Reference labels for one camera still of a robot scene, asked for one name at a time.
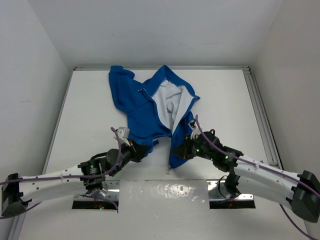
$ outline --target rectangular slot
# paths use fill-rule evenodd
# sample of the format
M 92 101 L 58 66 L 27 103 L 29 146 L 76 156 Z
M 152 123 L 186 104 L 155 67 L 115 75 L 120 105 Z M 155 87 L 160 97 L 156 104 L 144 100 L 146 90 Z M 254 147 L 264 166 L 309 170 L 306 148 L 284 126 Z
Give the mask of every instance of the rectangular slot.
M 224 182 L 225 180 L 207 180 L 210 209 L 256 208 L 255 199 L 252 194 L 240 194 L 238 197 L 230 200 L 231 195 L 227 192 Z
M 106 180 L 102 183 L 102 187 L 97 196 L 113 201 L 119 206 L 120 182 Z M 108 201 L 101 199 L 94 200 L 93 198 L 79 195 L 74 195 L 72 209 L 117 210 L 116 207 Z

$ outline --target blue jacket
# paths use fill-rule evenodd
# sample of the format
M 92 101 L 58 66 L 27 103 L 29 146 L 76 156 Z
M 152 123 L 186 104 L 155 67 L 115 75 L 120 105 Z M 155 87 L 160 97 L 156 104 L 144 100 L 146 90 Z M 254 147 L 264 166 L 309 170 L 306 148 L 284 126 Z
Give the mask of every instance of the blue jacket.
M 192 130 L 191 108 L 199 99 L 192 86 L 163 65 L 152 78 L 141 83 L 135 74 L 122 66 L 112 66 L 109 83 L 114 105 L 127 115 L 129 138 L 138 144 L 153 146 L 161 137 L 171 138 L 171 151 L 178 147 Z M 169 155 L 171 168 L 186 160 Z

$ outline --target robotic arm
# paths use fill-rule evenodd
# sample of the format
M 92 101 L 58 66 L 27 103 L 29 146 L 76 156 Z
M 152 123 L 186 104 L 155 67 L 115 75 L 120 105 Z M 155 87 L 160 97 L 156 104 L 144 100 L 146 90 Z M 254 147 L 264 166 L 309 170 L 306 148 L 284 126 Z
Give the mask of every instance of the robotic arm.
M 219 170 L 228 172 L 224 185 L 234 197 L 238 194 L 253 194 L 286 206 L 306 221 L 318 221 L 320 199 L 301 184 L 281 176 L 289 175 L 320 193 L 320 183 L 313 173 L 304 171 L 298 174 L 268 166 L 236 149 L 223 146 L 214 130 L 204 132 L 207 138 L 205 139 L 195 121 L 189 125 L 193 130 L 192 134 L 185 136 L 183 143 L 173 154 L 185 160 L 201 157 L 212 161 Z M 30 202 L 37 204 L 67 195 L 93 194 L 102 189 L 106 175 L 114 176 L 130 161 L 141 162 L 150 147 L 128 139 L 128 128 L 120 127 L 116 132 L 121 144 L 119 163 L 118 149 L 110 149 L 86 162 L 58 172 L 31 177 L 19 177 L 17 173 L 9 175 L 6 183 L 2 185 L 1 215 L 13 217 L 24 213 Z M 220 151 L 213 148 L 207 140 Z M 232 156 L 241 156 L 245 162 Z
M 121 146 L 118 164 L 118 149 L 110 149 L 61 171 L 23 177 L 17 173 L 10 174 L 1 188 L 1 215 L 13 217 L 22 214 L 30 202 L 35 205 L 68 195 L 94 194 L 103 188 L 102 182 L 105 181 L 106 175 L 113 177 L 130 161 L 141 162 L 150 147 L 128 139 L 129 129 L 126 127 L 119 127 L 116 132 Z
M 219 138 L 215 136 L 215 130 L 204 132 L 206 138 L 221 150 L 218 151 L 201 134 L 195 121 L 192 121 L 189 126 L 193 130 L 191 135 L 185 136 L 183 143 L 173 151 L 173 154 L 182 159 L 201 157 L 212 161 L 219 170 L 228 172 L 229 175 L 224 185 L 234 197 L 239 194 L 253 194 L 286 206 L 298 217 L 308 222 L 318 222 L 320 199 L 297 183 L 298 181 L 303 182 L 320 193 L 320 183 L 313 173 L 303 171 L 302 174 L 298 174 L 276 169 L 250 158 L 239 150 L 223 146 Z

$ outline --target metal frame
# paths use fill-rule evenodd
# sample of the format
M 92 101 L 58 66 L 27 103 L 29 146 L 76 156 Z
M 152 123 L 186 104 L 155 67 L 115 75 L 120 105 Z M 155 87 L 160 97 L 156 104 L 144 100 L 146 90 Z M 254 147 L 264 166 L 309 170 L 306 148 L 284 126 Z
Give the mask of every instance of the metal frame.
M 257 82 L 249 68 L 248 70 L 243 70 L 243 75 L 251 98 L 255 118 L 258 123 L 268 163 L 270 166 L 283 169 L 274 136 L 272 134 L 266 111 L 259 93 Z
M 105 71 L 110 70 L 111 66 L 77 66 L 75 71 Z M 161 66 L 124 66 L 128 70 L 157 70 Z M 172 70 L 243 70 L 248 71 L 248 66 L 170 66 Z
M 159 67 L 160 66 L 130 66 L 130 67 L 126 67 L 126 69 L 129 69 L 129 70 L 154 70 L 154 69 L 158 69 Z M 256 80 L 253 76 L 252 71 L 250 70 L 250 68 L 248 66 L 170 66 L 170 68 L 173 70 L 186 70 L 186 69 L 190 69 L 190 70 L 203 70 L 203 69 L 208 69 L 208 70 L 242 70 L 246 84 L 247 84 L 247 88 L 249 91 L 249 95 L 251 98 L 254 114 L 255 114 L 255 117 L 256 117 L 256 120 L 258 123 L 260 135 L 262 138 L 262 142 L 263 142 L 263 146 L 264 146 L 264 150 L 266 152 L 268 162 L 272 166 L 276 166 L 280 169 L 283 169 L 280 158 L 279 158 L 279 154 L 278 154 L 278 151 L 276 148 L 276 144 L 274 141 L 274 137 L 273 137 L 273 134 L 270 129 L 269 121 L 268 121 L 268 118 L 267 118 L 267 115 L 266 115 L 266 112 L 265 112 L 265 109 L 264 109 L 264 106 L 263 106 L 263 103 L 261 100 L 261 96 L 259 93 L 259 89 L 258 89 Z M 109 70 L 109 69 L 110 69 L 110 66 L 77 66 L 74 69 L 74 71 L 105 71 L 105 70 Z M 52 147 L 53 147 L 53 144 L 55 141 L 60 118 L 61 118 L 62 111 L 63 111 L 65 101 L 67 98 L 72 75 L 73 75 L 73 71 L 72 71 L 70 78 L 69 78 L 69 83 L 68 83 L 68 86 L 67 86 L 67 89 L 66 89 L 66 92 L 64 95 L 63 103 L 62 103 L 59 117 L 58 117 L 55 129 L 54 129 L 52 141 L 50 144 L 47 158 L 45 160 L 42 174 L 44 174 L 47 170 L 50 154 L 52 151 Z M 26 216 L 26 214 L 21 214 L 21 215 L 16 216 L 14 218 L 13 224 L 12 224 L 12 227 L 11 227 L 11 230 L 9 233 L 8 240 L 18 240 L 23 223 L 24 223 L 24 220 L 25 220 L 25 216 Z

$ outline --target purple cable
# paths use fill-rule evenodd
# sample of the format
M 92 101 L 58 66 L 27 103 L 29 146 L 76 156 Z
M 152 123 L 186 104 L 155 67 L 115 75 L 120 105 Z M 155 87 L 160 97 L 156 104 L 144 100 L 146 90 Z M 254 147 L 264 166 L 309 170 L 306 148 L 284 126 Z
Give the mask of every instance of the purple cable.
M 202 131 L 202 129 L 201 129 L 201 127 L 200 127 L 200 124 L 199 124 L 199 121 L 198 121 L 198 115 L 195 116 L 195 123 L 196 123 L 196 125 L 197 125 L 197 127 L 198 127 L 198 129 L 199 129 L 199 131 L 200 131 L 200 133 L 201 133 L 201 135 L 203 136 L 203 138 L 209 143 L 209 145 L 210 145 L 211 147 L 213 147 L 214 149 L 216 149 L 218 152 L 220 152 L 220 153 L 222 153 L 222 154 L 224 154 L 224 155 L 227 155 L 227 156 L 229 156 L 229 157 L 232 157 L 232 158 L 234 158 L 234 159 L 237 159 L 237 160 L 239 160 L 239 161 L 245 162 L 245 163 L 247 163 L 247 164 L 256 166 L 255 163 L 250 162 L 250 161 L 248 161 L 248 160 L 246 160 L 246 159 L 237 157 L 237 156 L 235 156 L 235 155 L 233 155 L 233 154 L 230 154 L 230 153 L 228 153 L 228 152 L 226 152 L 226 151 L 223 151 L 223 150 L 221 150 L 220 148 L 218 148 L 216 145 L 214 145 L 214 144 L 210 141 L 210 139 L 207 138 L 207 136 L 205 135 L 205 133 Z M 289 176 L 289 175 L 287 175 L 287 174 L 285 174 L 285 173 L 278 172 L 278 171 L 276 171 L 276 170 L 274 170 L 274 169 L 270 169 L 270 168 L 268 168 L 268 167 L 265 167 L 265 166 L 263 166 L 263 165 L 259 165 L 259 168 L 264 169 L 264 170 L 266 170 L 266 171 L 269 171 L 269 172 L 271 172 L 271 173 L 277 174 L 277 175 L 279 175 L 279 176 L 281 176 L 281 177 L 285 177 L 285 178 L 287 178 L 287 179 L 290 179 L 290 180 L 292 180 L 292 181 L 300 184 L 301 186 L 303 186 L 303 187 L 305 187 L 306 189 L 308 189 L 310 192 L 312 192 L 313 194 L 315 194 L 315 195 L 320 199 L 320 194 L 319 194 L 317 191 L 315 191 L 313 188 L 311 188 L 310 186 L 308 186 L 307 184 L 305 184 L 304 182 L 302 182 L 302 181 L 300 181 L 300 180 L 297 180 L 297 179 L 293 178 L 292 176 Z M 309 234 L 307 234 L 307 233 L 305 233 L 303 230 L 301 230 L 301 229 L 294 223 L 294 221 L 289 217 L 288 213 L 286 212 L 286 210 L 283 208 L 283 206 L 282 206 L 281 204 L 280 204 L 280 207 L 281 207 L 281 209 L 283 210 L 283 212 L 284 212 L 284 214 L 286 215 L 286 217 L 289 219 L 289 221 L 293 224 L 293 226 L 295 226 L 295 228 L 298 229 L 303 235 L 305 235 L 306 237 L 308 237 L 308 238 L 310 238 L 310 239 L 312 239 L 312 240 L 320 240 L 320 239 L 317 239 L 317 238 L 314 238 L 314 237 L 310 236 Z
M 112 132 L 114 132 L 116 140 L 118 142 L 118 155 L 117 155 L 117 158 L 116 158 L 116 161 L 115 161 L 114 165 L 108 171 L 106 171 L 105 173 L 99 174 L 99 175 L 67 175 L 67 176 L 63 176 L 64 179 L 78 179 L 78 178 L 95 179 L 95 178 L 101 178 L 101 177 L 104 177 L 104 176 L 108 175 L 113 170 L 115 170 L 115 168 L 117 167 L 117 165 L 120 163 L 120 160 L 121 160 L 121 143 L 120 143 L 120 139 L 119 139 L 119 135 L 118 135 L 117 131 L 113 127 L 111 127 L 110 129 L 111 129 Z M 61 179 L 61 177 L 59 177 L 59 176 L 15 179 L 15 180 L 7 180 L 7 181 L 0 182 L 0 186 L 4 185 L 4 184 L 13 184 L 13 183 L 20 183 L 20 182 L 51 181 L 51 180 L 59 180 L 59 179 Z M 81 196 L 84 196 L 86 198 L 92 198 L 92 199 L 102 199 L 105 202 L 112 203 L 115 206 L 115 208 L 118 210 L 118 206 L 111 200 L 104 199 L 102 197 L 93 197 L 93 196 L 88 196 L 88 195 L 81 195 Z M 37 203 L 37 204 L 33 205 L 32 207 L 28 208 L 25 211 L 25 213 L 27 211 L 33 209 L 34 207 L 38 206 L 40 203 Z M 15 215 L 15 216 L 10 216 L 10 217 L 0 216 L 0 220 L 1 219 L 8 219 L 8 218 L 16 217 L 18 215 L 19 214 Z
M 29 207 L 27 210 L 25 210 L 23 213 L 20 213 L 20 214 L 25 214 L 26 212 L 28 212 L 29 210 L 35 208 L 36 206 L 38 206 L 41 202 Z M 14 216 L 0 216 L 0 220 L 1 219 L 9 219 L 9 218 L 13 218 L 13 217 L 16 217 L 16 216 L 19 216 L 20 214 L 17 214 L 17 215 L 14 215 Z
M 298 227 L 298 225 L 292 220 L 292 218 L 288 215 L 287 211 L 285 210 L 284 206 L 282 206 L 280 204 L 280 208 L 282 209 L 282 211 L 284 212 L 284 215 L 289 219 L 289 221 L 292 223 L 293 226 L 295 226 L 296 229 L 298 229 L 298 231 L 300 233 L 302 233 L 303 235 L 305 235 L 307 238 L 311 239 L 311 240 L 319 240 L 318 238 L 315 238 L 313 236 L 310 236 L 309 234 L 305 233 L 300 227 Z

